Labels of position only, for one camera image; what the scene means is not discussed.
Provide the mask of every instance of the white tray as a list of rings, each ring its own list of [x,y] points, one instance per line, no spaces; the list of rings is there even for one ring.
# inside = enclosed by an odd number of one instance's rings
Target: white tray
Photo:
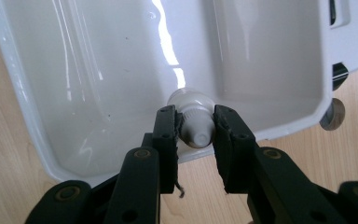
[[[257,139],[317,123],[332,64],[358,68],[358,1],[336,2],[330,27],[326,0],[0,0],[0,47],[47,173],[95,186],[184,86]],[[179,145],[180,162],[213,153]]]

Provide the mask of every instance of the wooden table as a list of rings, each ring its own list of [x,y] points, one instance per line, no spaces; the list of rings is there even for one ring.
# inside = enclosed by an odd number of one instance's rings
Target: wooden table
[[[358,71],[335,92],[346,106],[333,132],[315,125],[300,133],[263,141],[286,151],[311,181],[337,191],[358,180]],[[179,165],[186,196],[161,197],[162,223],[249,223],[245,195],[226,195],[213,156]],[[55,181],[36,155],[0,54],[0,223],[22,223]]]

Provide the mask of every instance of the wooden surface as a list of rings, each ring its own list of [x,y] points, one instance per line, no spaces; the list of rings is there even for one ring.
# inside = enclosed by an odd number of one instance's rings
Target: wooden surface
[[[262,146],[285,150],[311,181],[337,190],[358,180],[358,72],[335,92],[346,119],[334,132],[318,125]],[[179,166],[186,196],[161,197],[162,223],[249,223],[244,195],[226,195],[213,156]],[[0,223],[22,223],[41,196],[55,184],[44,172],[27,133],[0,55]]]

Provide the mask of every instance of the white plastic handle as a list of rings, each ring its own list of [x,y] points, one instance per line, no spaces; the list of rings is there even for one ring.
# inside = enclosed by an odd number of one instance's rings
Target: white plastic handle
[[[329,35],[331,64],[343,63],[349,72],[358,69],[358,0],[334,0],[336,21]]]

